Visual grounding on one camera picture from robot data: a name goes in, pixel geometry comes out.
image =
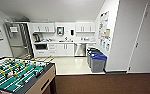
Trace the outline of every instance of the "stainless steel refrigerator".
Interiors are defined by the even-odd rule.
[[[33,50],[27,23],[5,23],[6,34],[13,57],[23,57],[31,55]]]

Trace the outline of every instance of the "faucet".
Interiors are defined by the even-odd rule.
[[[67,37],[65,37],[65,40],[67,40]]]

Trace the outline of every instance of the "upper cabinet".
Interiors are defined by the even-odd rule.
[[[95,32],[95,23],[76,23],[76,32]]]
[[[55,32],[54,23],[33,23],[34,32]]]

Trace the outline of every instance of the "coffee maker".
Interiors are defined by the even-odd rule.
[[[34,38],[35,38],[35,42],[40,42],[40,37],[39,37],[38,34],[33,33],[33,36],[34,36]]]

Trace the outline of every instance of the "microwave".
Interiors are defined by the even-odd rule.
[[[48,50],[47,44],[35,44],[36,50]]]

